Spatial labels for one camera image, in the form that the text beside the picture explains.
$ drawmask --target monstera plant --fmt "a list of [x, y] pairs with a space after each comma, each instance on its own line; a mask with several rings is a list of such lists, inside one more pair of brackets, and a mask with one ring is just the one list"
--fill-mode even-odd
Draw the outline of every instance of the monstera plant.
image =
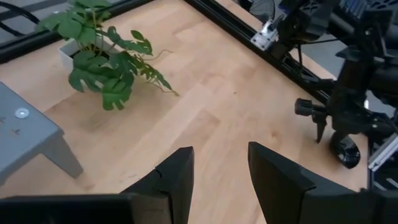
[[[101, 93], [105, 110], [124, 108], [136, 78], [177, 95], [163, 75], [146, 63], [144, 57], [152, 56], [152, 46], [140, 32], [132, 30], [132, 40], [124, 40], [115, 26], [103, 28], [101, 23], [110, 17], [106, 10], [109, 2], [74, 0], [69, 3], [71, 8], [40, 21], [37, 30], [51, 30], [77, 43], [77, 51], [69, 55], [73, 59], [73, 70], [68, 78], [75, 90], [84, 92], [85, 84], [89, 90]], [[107, 43], [110, 47], [104, 47], [105, 37], [112, 42]]]

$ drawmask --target wooden table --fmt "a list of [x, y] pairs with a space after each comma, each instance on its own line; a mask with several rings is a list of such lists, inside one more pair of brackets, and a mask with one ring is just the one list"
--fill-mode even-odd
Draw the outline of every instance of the wooden table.
[[[261, 23], [230, 0], [220, 0], [254, 28]], [[0, 66], [0, 80], [61, 126], [85, 173], [73, 180], [44, 157], [0, 188], [15, 194], [120, 192], [182, 146], [195, 148], [190, 223], [264, 222], [249, 176], [248, 142], [257, 141], [304, 167], [358, 190], [366, 187], [366, 138], [352, 170], [320, 144], [310, 118], [296, 116], [297, 98], [311, 98], [187, 3], [156, 0], [108, 21], [128, 38], [137, 29], [154, 45], [151, 61], [181, 96], [136, 83], [127, 108], [104, 111], [101, 97], [78, 93], [58, 58], [63, 42]], [[305, 57], [317, 75], [331, 75]]]

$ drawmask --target screw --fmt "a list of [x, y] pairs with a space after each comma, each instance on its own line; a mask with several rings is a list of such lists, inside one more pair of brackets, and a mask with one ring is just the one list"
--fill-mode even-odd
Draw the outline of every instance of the screw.
[[15, 116], [19, 119], [24, 119], [29, 116], [29, 110], [26, 108], [18, 108], [15, 111]]

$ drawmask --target stool leg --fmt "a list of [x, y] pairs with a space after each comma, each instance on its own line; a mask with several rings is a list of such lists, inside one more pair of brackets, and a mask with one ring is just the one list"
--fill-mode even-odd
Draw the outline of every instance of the stool leg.
[[57, 138], [51, 147], [47, 147], [42, 153], [73, 178], [77, 178], [83, 172], [83, 168], [63, 137]]

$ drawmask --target white pot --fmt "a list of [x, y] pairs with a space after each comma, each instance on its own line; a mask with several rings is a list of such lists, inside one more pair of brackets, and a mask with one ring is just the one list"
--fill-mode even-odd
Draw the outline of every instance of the white pot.
[[[101, 38], [97, 37], [95, 45], [98, 48], [103, 47], [103, 49], [108, 50], [112, 47], [112, 45], [104, 40], [103, 44], [101, 43]], [[71, 55], [79, 51], [79, 46], [77, 45], [75, 40], [69, 40], [64, 46], [59, 48], [58, 53], [60, 55], [61, 61], [65, 69], [68, 73], [71, 73], [73, 70], [73, 59]], [[111, 53], [115, 54], [119, 51], [115, 48], [112, 48]]]

